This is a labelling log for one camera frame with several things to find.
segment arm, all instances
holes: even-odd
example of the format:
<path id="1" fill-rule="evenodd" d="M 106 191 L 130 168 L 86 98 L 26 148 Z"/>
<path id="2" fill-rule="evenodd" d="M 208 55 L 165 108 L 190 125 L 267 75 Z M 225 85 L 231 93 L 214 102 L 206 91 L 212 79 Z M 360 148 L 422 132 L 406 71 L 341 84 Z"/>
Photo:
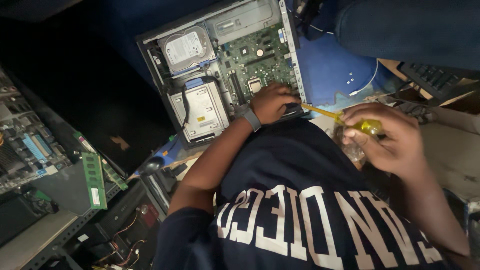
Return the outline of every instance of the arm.
<path id="1" fill-rule="evenodd" d="M 417 120 L 378 103 L 346 110 L 347 125 L 361 119 L 381 121 L 387 138 L 376 141 L 362 132 L 347 129 L 344 143 L 357 143 L 375 167 L 401 179 L 405 216 L 436 246 L 450 254 L 452 260 L 464 265 L 470 256 L 468 240 L 428 166 Z"/>
<path id="2" fill-rule="evenodd" d="M 257 93 L 251 102 L 262 124 L 276 122 L 285 113 L 285 104 L 299 103 L 290 90 L 271 84 Z M 243 117 L 236 119 L 198 158 L 180 183 L 170 203 L 168 214 L 185 207 L 203 209 L 213 214 L 213 195 L 233 159 L 240 151 L 253 128 Z"/>

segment keyboard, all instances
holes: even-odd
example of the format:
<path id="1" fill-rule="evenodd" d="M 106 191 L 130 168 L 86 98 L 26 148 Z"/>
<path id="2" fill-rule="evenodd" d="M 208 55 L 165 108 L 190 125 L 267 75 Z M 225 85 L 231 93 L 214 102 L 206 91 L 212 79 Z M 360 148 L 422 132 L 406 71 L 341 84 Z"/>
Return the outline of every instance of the keyboard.
<path id="1" fill-rule="evenodd" d="M 451 68 L 418 63 L 401 63 L 397 69 L 434 98 L 447 101 L 462 95 L 455 86 L 464 77 Z"/>

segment white printed lettering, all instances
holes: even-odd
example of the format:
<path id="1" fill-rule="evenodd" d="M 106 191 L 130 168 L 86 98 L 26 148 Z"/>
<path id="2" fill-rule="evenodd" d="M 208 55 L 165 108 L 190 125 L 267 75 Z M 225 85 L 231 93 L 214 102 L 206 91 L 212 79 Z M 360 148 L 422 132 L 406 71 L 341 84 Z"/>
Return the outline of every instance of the white printed lettering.
<path id="1" fill-rule="evenodd" d="M 297 191 L 287 187 L 290 193 L 290 202 L 293 210 L 293 243 L 290 243 L 290 253 L 292 257 L 307 260 L 307 249 L 303 247 L 301 242 L 301 228 L 299 221 L 299 213 L 297 209 Z"/>
<path id="2" fill-rule="evenodd" d="M 307 234 L 308 250 L 314 263 L 320 267 L 329 269 L 342 270 L 342 258 L 336 256 L 335 243 L 333 240 L 332 229 L 328 220 L 328 214 L 325 208 L 324 199 L 322 197 L 323 189 L 319 186 L 309 187 L 300 193 L 301 211 L 303 214 L 303 221 L 305 223 L 305 231 Z M 312 224 L 310 222 L 310 213 L 307 206 L 307 198 L 315 196 L 318 207 L 320 209 L 320 217 L 322 218 L 322 225 L 324 227 L 325 238 L 327 241 L 328 255 L 316 254 L 313 246 Z"/>
<path id="3" fill-rule="evenodd" d="M 407 263 L 407 265 L 420 264 L 419 259 L 415 254 L 415 250 L 413 250 L 413 245 L 412 245 L 412 242 L 410 241 L 410 237 L 408 236 L 407 231 L 405 230 L 405 227 L 403 226 L 400 219 L 398 219 L 396 214 L 388 207 L 386 203 L 384 203 L 383 201 L 375 200 L 373 198 L 373 194 L 370 193 L 369 191 L 360 191 L 360 194 L 368 198 L 368 200 L 372 203 L 375 209 L 377 209 L 377 211 L 380 213 L 380 216 L 382 216 L 385 223 L 387 223 L 388 228 L 392 232 L 398 244 L 398 247 L 402 251 L 403 258 L 405 259 L 405 262 Z M 383 209 L 387 209 L 388 213 L 390 214 L 393 221 L 395 222 L 396 227 L 393 225 L 390 218 L 388 218 L 387 214 L 385 214 Z"/>
<path id="4" fill-rule="evenodd" d="M 278 194 L 278 208 L 272 207 L 272 214 L 277 215 L 276 219 L 276 238 L 264 237 L 263 227 L 257 226 L 257 237 L 255 246 L 261 249 L 269 250 L 284 256 L 288 256 L 288 243 L 284 241 L 285 233 L 285 191 L 284 185 L 278 185 L 275 188 L 265 192 L 265 199 L 270 199 Z"/>
<path id="5" fill-rule="evenodd" d="M 257 198 L 252 206 L 252 211 L 250 212 L 250 218 L 248 219 L 247 231 L 241 231 L 237 229 L 238 223 L 234 222 L 232 224 L 232 233 L 230 234 L 230 240 L 237 241 L 249 245 L 253 239 L 253 230 L 255 229 L 255 219 L 257 218 L 258 207 L 262 198 L 264 197 L 264 192 L 255 188 L 251 188 L 247 191 L 247 199 L 240 205 L 240 208 L 247 208 L 250 203 L 250 193 L 257 193 Z"/>
<path id="6" fill-rule="evenodd" d="M 425 234 L 422 231 L 420 231 L 420 233 L 423 236 L 423 238 L 425 239 L 425 241 L 428 242 Z M 423 256 L 425 257 L 425 261 L 427 261 L 427 263 L 434 263 L 436 261 L 443 260 L 442 255 L 440 255 L 440 252 L 438 252 L 438 250 L 436 248 L 434 248 L 434 247 L 426 248 L 425 244 L 422 241 L 417 242 L 417 244 L 419 245 L 420 250 L 421 250 Z"/>
<path id="7" fill-rule="evenodd" d="M 232 223 L 233 213 L 235 212 L 235 209 L 236 209 L 240 204 L 242 204 L 242 203 L 245 202 L 245 194 L 246 194 L 246 192 L 245 192 L 245 191 L 242 191 L 242 192 L 238 195 L 237 201 L 235 202 L 235 203 L 237 203 L 237 204 L 234 205 L 234 206 L 232 207 L 232 209 L 230 210 L 230 213 L 228 214 L 227 224 L 226 224 L 225 228 L 222 228 L 221 219 L 222 219 L 222 216 L 223 216 L 223 212 L 225 211 L 225 209 L 227 209 L 227 207 L 228 207 L 228 205 L 229 205 L 230 203 L 227 203 L 227 204 L 223 207 L 222 211 L 220 212 L 220 214 L 218 215 L 218 218 L 217 218 L 217 220 L 216 220 L 216 225 L 217 225 L 217 227 L 218 227 L 218 237 L 220 237 L 220 238 L 226 238 L 226 237 L 228 236 L 228 233 L 230 232 L 230 225 L 231 225 L 231 223 Z"/>
<path id="8" fill-rule="evenodd" d="M 349 191 L 348 193 L 355 200 L 365 220 L 368 223 L 368 226 L 367 226 L 367 224 L 365 224 L 365 222 L 360 217 L 360 215 L 358 215 L 358 213 L 343 198 L 343 196 L 339 192 L 335 192 L 336 199 L 338 201 L 338 204 L 340 205 L 340 208 L 342 209 L 345 219 L 347 220 L 348 227 L 350 228 L 350 232 L 353 237 L 353 242 L 357 249 L 358 255 L 356 255 L 355 257 L 357 259 L 359 269 L 367 270 L 367 269 L 375 269 L 375 267 L 373 266 L 372 258 L 370 257 L 370 255 L 367 255 L 365 252 L 365 248 L 363 247 L 363 243 L 360 239 L 360 235 L 357 231 L 357 227 L 355 226 L 355 223 L 360 227 L 362 232 L 370 241 L 370 243 L 372 244 L 373 248 L 377 252 L 384 266 L 386 268 L 397 267 L 398 264 L 395 260 L 395 256 L 393 255 L 392 252 L 388 252 L 385 242 L 382 238 L 382 235 L 378 231 L 377 225 L 373 221 L 372 217 L 370 216 L 370 213 L 367 211 L 363 203 L 360 201 L 360 194 L 358 192 L 351 192 L 351 191 Z"/>

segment screwdriver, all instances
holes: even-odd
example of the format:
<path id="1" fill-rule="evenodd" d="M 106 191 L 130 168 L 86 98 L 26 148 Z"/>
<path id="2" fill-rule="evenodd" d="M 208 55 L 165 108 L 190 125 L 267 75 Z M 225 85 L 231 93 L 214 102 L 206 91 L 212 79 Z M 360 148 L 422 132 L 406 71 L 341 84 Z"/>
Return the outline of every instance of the screwdriver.
<path id="1" fill-rule="evenodd" d="M 340 120 L 340 117 L 343 115 L 342 111 L 339 112 L 339 113 L 333 113 L 333 112 L 329 112 L 329 111 L 326 111 L 326 110 L 322 110 L 322 109 L 319 109 L 319 108 L 309 106 L 307 104 L 301 104 L 301 106 L 302 106 L 302 108 L 312 110 L 312 111 L 315 111 L 317 113 L 323 114 L 325 116 L 331 117 L 339 125 L 347 126 L 342 120 Z M 355 125 L 348 126 L 348 127 L 360 130 L 363 133 L 365 133 L 367 135 L 370 135 L 370 136 L 377 135 L 380 132 L 382 132 L 382 130 L 383 130 L 382 123 L 378 120 L 361 120 L 360 122 L 356 123 Z"/>

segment watch strap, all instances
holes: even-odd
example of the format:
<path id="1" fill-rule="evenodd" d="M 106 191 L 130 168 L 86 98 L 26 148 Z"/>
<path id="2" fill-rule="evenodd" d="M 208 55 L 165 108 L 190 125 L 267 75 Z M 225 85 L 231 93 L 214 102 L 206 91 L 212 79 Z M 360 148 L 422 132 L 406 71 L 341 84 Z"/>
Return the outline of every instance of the watch strap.
<path id="1" fill-rule="evenodd" d="M 262 127 L 262 123 L 260 123 L 260 120 L 258 120 L 258 117 L 250 107 L 245 110 L 243 117 L 252 125 L 253 132 L 257 132 Z"/>

